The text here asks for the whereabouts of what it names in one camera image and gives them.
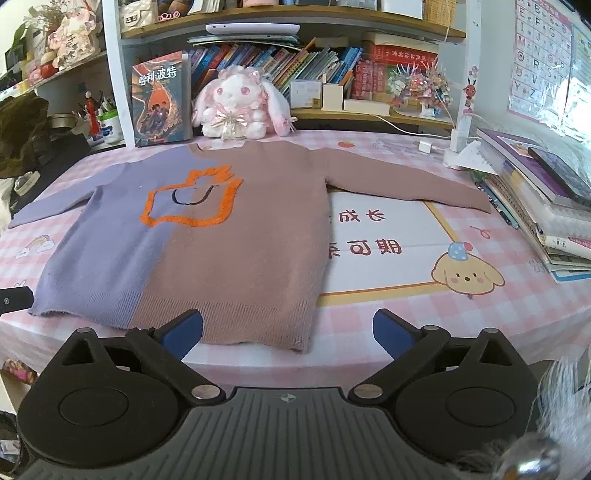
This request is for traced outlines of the purple and brown sweater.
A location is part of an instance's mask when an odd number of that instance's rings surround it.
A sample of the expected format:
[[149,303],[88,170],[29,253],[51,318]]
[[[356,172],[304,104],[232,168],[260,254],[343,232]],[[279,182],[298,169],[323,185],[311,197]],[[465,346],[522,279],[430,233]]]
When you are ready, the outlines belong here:
[[304,351],[329,259],[329,187],[490,208],[475,188],[344,150],[169,148],[14,215],[17,227],[81,210],[41,273],[31,313],[132,329],[195,309],[207,343]]

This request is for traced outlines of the white wrist watch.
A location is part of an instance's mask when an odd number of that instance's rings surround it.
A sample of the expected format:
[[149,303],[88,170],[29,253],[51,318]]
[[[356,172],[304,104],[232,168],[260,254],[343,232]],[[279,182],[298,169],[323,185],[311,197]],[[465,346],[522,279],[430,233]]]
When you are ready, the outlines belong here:
[[29,171],[19,176],[14,182],[14,192],[19,197],[26,195],[37,184],[40,177],[39,171]]

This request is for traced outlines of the dark olive garment pile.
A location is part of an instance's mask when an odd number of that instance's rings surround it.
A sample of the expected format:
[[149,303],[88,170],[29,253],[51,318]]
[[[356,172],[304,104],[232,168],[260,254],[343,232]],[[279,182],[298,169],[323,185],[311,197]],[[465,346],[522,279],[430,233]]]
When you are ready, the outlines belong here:
[[18,177],[39,165],[34,140],[48,137],[47,112],[48,101],[34,92],[1,102],[2,179]]

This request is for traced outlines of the white charger plug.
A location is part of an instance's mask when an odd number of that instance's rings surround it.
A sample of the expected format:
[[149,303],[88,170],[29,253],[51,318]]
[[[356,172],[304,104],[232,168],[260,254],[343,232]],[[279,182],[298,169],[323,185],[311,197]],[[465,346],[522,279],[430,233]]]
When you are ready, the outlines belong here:
[[419,151],[422,153],[430,154],[432,151],[432,143],[427,140],[421,140],[419,142]]

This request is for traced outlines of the stack of books right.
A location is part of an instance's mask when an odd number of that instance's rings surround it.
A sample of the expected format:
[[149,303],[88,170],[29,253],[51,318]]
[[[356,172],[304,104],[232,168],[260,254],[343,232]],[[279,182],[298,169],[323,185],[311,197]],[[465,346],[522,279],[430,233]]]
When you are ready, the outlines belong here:
[[491,129],[477,136],[478,153],[492,168],[477,186],[557,282],[588,280],[590,184],[533,140]]

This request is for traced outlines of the flat cream box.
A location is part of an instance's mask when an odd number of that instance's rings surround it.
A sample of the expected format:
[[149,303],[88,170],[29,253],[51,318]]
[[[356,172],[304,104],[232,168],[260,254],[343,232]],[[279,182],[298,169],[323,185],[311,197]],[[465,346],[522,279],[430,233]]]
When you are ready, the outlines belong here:
[[345,99],[342,109],[346,112],[379,116],[389,116],[391,112],[388,103],[358,99]]

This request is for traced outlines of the pink white bunny plush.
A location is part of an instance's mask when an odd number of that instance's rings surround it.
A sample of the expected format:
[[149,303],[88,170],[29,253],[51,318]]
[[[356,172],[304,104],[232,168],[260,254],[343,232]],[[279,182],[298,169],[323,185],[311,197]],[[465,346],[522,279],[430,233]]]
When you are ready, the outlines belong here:
[[207,138],[259,140],[294,132],[290,104],[262,71],[230,66],[209,81],[192,102],[191,122]]

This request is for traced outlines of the Harry Potter book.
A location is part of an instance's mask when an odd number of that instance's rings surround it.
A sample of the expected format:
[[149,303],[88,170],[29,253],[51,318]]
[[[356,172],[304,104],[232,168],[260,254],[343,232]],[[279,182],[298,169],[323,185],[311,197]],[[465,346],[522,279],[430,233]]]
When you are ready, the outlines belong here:
[[133,65],[131,112],[136,147],[192,137],[190,59],[177,51]]

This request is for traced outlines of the colourful paper flower ornament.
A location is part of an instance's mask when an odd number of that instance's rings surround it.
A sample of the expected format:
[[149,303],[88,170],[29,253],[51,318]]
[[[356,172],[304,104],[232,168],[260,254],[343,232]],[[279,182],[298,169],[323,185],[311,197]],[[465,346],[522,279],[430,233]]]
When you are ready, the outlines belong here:
[[390,67],[385,87],[394,105],[415,103],[422,110],[433,110],[435,115],[448,112],[453,100],[450,81],[440,70],[438,61]]

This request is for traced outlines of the cream box on shelf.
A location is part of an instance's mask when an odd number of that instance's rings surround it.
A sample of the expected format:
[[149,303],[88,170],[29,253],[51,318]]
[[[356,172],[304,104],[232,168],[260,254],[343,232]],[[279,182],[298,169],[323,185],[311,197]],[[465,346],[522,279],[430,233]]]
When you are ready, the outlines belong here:
[[338,112],[344,110],[344,88],[339,84],[322,85],[322,110]]

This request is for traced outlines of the white box on shelf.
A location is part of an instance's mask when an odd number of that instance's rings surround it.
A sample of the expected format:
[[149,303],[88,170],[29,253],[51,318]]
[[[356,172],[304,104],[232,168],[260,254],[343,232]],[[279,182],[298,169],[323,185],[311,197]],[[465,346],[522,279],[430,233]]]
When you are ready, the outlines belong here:
[[290,107],[318,109],[322,107],[322,82],[294,80],[290,83]]

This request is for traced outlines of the row of shelf books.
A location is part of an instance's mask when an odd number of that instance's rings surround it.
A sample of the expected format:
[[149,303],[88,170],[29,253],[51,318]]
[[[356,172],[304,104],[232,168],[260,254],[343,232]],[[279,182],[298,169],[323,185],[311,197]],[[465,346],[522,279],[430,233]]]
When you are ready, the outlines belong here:
[[363,55],[361,47],[322,46],[318,38],[305,46],[246,41],[194,44],[190,50],[191,93],[199,93],[219,72],[235,66],[259,70],[283,96],[295,81],[346,85]]

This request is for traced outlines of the white tablet on books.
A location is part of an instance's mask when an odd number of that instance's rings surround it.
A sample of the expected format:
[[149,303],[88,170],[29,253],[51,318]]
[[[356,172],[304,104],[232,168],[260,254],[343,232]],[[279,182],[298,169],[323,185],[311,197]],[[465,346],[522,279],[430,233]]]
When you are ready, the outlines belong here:
[[205,31],[212,35],[296,35],[301,26],[290,23],[221,23],[207,24]]

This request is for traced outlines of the alphabet wall poster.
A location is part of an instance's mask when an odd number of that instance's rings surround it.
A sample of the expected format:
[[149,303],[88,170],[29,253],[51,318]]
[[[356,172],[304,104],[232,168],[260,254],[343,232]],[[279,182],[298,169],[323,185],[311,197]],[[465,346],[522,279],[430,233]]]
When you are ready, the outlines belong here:
[[508,110],[590,143],[590,33],[556,1],[515,2]]

